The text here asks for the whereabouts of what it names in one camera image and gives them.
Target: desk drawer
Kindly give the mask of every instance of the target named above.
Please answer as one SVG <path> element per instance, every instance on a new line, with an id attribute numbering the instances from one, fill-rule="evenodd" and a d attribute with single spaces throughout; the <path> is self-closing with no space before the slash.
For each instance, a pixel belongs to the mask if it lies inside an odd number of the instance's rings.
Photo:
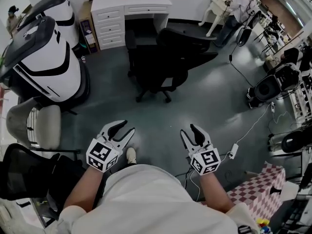
<path id="1" fill-rule="evenodd" d="M 125 21 L 113 21 L 95 26 L 97 37 L 125 32 Z"/>
<path id="2" fill-rule="evenodd" d="M 94 25 L 103 24 L 111 21 L 124 20 L 123 6 L 109 9 L 96 10 L 92 12 Z"/>
<path id="3" fill-rule="evenodd" d="M 125 42 L 125 33 L 114 34 L 105 37 L 98 37 L 98 44 L 100 48 L 107 47 L 110 45 L 120 44 Z"/>
<path id="4" fill-rule="evenodd" d="M 153 13 L 168 13 L 168 6 L 154 6 L 154 5 L 130 5 L 125 6 L 125 15 L 133 15 L 133 14 L 153 14 Z"/>

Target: red and white checkered cloth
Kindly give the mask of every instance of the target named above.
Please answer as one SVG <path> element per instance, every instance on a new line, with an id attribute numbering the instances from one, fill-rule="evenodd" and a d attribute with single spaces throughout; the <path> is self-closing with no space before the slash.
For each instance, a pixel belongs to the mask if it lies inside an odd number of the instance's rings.
<path id="1" fill-rule="evenodd" d="M 285 169 L 267 162 L 257 177 L 253 177 L 227 192 L 234 204 L 244 202 L 249 206 L 252 217 L 270 219 L 282 205 L 280 195 L 270 190 L 274 186 L 282 189 L 285 183 Z"/>

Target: forearm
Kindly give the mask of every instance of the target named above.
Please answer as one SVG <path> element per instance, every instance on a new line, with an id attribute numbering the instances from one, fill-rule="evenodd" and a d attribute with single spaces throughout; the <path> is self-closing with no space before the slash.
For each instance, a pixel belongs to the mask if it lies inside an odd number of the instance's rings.
<path id="1" fill-rule="evenodd" d="M 90 166 L 69 194 L 65 201 L 64 209 L 71 205 L 77 205 L 83 208 L 86 212 L 90 212 L 102 177 L 102 172 Z"/>
<path id="2" fill-rule="evenodd" d="M 234 203 L 213 173 L 201 176 L 200 185 L 208 207 L 226 213 L 234 206 Z"/>

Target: gray chair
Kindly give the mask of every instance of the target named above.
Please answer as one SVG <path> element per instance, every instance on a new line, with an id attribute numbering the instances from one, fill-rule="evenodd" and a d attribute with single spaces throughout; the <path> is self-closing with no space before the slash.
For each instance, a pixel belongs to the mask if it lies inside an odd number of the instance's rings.
<path id="1" fill-rule="evenodd" d="M 12 107 L 6 118 L 8 132 L 26 148 L 41 152 L 74 153 L 79 150 L 58 149 L 61 134 L 61 111 L 51 105 L 37 110 L 34 98 Z"/>

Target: chair seat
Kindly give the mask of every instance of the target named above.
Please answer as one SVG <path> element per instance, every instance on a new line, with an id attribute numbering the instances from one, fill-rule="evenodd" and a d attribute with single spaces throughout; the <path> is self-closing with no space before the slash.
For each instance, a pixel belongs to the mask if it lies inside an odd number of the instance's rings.
<path id="1" fill-rule="evenodd" d="M 56 149 L 59 147 L 61 118 L 60 108 L 51 105 L 42 108 L 37 115 L 35 135 L 38 145 L 44 149 Z"/>

